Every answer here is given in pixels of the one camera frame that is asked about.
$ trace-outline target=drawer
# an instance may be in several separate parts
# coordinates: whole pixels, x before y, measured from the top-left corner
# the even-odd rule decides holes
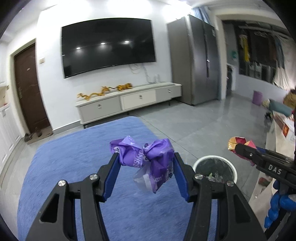
[[[119,97],[101,100],[78,109],[83,123],[121,111]]]
[[[156,90],[157,102],[170,100],[175,97],[181,96],[181,86],[170,86]]]
[[[142,91],[135,94],[120,96],[122,109],[128,110],[156,102],[155,90]]]

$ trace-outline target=gray tile floor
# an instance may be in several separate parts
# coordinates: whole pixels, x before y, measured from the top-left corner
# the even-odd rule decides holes
[[[228,140],[233,136],[246,137],[264,147],[266,133],[265,109],[240,96],[223,101],[212,101],[190,106],[177,101],[156,104],[129,113],[138,116],[159,138],[169,138],[184,162],[193,165],[205,155],[219,155],[228,159],[238,173],[237,186],[247,200],[255,187],[259,171],[227,150]],[[125,117],[121,114],[91,125]],[[77,127],[42,139],[36,143],[23,143],[15,154],[0,189],[0,213],[8,227],[17,236],[17,207],[26,172],[39,146],[47,141],[79,131]]]

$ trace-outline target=black tv screen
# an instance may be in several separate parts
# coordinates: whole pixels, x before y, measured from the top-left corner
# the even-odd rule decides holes
[[[65,78],[121,64],[155,62],[151,20],[104,18],[62,27]]]

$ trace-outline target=red and gold wrapper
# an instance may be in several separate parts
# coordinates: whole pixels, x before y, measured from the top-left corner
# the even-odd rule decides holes
[[[235,153],[235,146],[237,144],[244,144],[246,146],[250,146],[250,147],[253,147],[253,148],[256,148],[256,145],[252,142],[252,141],[247,141],[245,138],[243,137],[231,137],[230,140],[228,141],[228,150],[232,151],[233,153]],[[248,160],[250,161],[249,159],[243,157],[243,156],[240,156],[238,154],[236,154],[237,156],[239,156],[240,158],[242,159],[245,159],[245,160]]]

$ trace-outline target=dragon figurine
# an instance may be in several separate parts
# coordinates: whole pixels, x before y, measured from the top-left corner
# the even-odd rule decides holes
[[[127,90],[127,89],[132,89],[133,88],[133,85],[131,83],[127,83],[125,85],[118,85],[116,86],[115,88],[113,87],[108,87],[108,86],[102,86],[101,88],[101,92],[100,93],[91,93],[90,95],[85,95],[83,93],[79,93],[77,95],[77,98],[79,97],[82,97],[84,98],[85,100],[90,100],[90,98],[93,96],[93,95],[96,95],[96,96],[104,96],[105,95],[105,92],[109,91],[110,92],[110,89],[117,89],[118,91],[124,91],[124,90]]]

